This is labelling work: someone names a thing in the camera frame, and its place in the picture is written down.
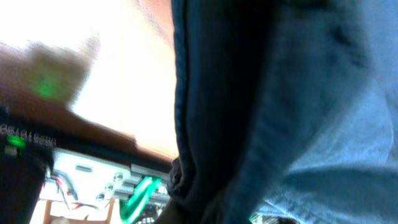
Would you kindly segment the dark blue denim shorts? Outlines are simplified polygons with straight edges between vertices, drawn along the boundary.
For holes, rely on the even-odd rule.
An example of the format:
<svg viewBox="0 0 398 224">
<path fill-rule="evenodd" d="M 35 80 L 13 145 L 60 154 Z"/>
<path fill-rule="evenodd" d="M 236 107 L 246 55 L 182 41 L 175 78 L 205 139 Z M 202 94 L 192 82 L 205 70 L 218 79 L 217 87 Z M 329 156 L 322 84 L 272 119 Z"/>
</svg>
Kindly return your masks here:
<svg viewBox="0 0 398 224">
<path fill-rule="evenodd" d="M 397 222 L 396 1 L 172 1 L 159 223 Z"/>
</svg>

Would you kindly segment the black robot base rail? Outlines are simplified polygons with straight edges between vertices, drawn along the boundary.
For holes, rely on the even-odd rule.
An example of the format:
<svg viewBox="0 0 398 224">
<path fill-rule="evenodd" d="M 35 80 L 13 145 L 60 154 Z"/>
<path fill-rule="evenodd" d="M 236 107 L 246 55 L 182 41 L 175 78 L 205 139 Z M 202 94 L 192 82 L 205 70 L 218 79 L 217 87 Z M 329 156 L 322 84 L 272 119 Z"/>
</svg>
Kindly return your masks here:
<svg viewBox="0 0 398 224">
<path fill-rule="evenodd" d="M 1 222 L 28 223 L 40 199 L 112 208 L 134 223 L 155 217 L 169 196 L 169 165 L 132 139 L 56 108 L 1 108 Z"/>
</svg>

